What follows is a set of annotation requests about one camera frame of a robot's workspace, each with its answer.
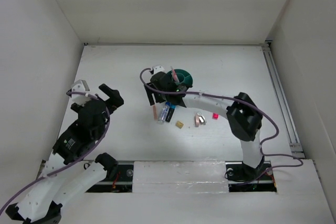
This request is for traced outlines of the pink purple pen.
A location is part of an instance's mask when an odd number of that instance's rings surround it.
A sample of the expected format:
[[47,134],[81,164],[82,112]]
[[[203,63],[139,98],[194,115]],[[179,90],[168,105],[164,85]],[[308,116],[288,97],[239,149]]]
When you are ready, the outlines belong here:
[[178,76],[177,76],[177,74],[176,74],[176,72],[175,72],[175,70],[172,66],[171,66],[171,72],[172,72],[172,78],[173,78],[174,82],[179,83],[180,82],[179,78],[178,78]]

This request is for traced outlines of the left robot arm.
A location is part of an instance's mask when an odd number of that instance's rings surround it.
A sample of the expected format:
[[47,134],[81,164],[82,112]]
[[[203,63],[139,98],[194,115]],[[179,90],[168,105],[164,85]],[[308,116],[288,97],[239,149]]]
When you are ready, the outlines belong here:
[[118,90],[106,84],[99,86],[107,100],[90,89],[83,80],[67,91],[71,109],[78,118],[56,140],[40,176],[13,195],[1,208],[11,220],[21,223],[59,223],[66,204],[95,183],[112,180],[117,175],[118,161],[108,153],[96,159],[71,182],[70,168],[82,161],[104,139],[111,114],[124,104]]

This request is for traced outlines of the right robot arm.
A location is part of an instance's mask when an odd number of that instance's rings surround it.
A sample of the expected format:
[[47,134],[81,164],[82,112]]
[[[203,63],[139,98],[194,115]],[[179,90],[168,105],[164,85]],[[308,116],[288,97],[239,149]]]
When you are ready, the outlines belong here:
[[247,94],[241,92],[232,98],[215,98],[190,91],[193,78],[183,69],[166,72],[162,67],[156,66],[148,71],[151,78],[144,87],[150,105],[169,102],[175,106],[215,113],[228,120],[231,132],[240,140],[243,152],[241,166],[226,173],[229,179],[247,182],[261,174],[265,160],[259,150],[263,117]]

